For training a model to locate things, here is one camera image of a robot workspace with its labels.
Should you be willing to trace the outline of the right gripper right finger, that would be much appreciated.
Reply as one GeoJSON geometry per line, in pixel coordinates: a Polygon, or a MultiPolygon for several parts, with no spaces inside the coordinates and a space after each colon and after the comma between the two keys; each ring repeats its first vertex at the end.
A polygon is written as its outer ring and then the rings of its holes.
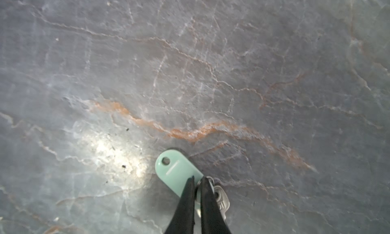
{"type": "Polygon", "coordinates": [[[206,177],[201,180],[200,193],[202,234],[231,234],[222,218],[210,181],[206,177]]]}

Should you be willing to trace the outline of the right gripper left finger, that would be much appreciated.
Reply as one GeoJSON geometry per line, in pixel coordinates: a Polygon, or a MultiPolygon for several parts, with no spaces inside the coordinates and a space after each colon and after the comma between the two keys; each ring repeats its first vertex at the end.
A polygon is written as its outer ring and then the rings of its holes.
{"type": "Polygon", "coordinates": [[[194,176],[188,178],[176,211],[165,234],[193,234],[195,225],[196,186],[194,176]]]}

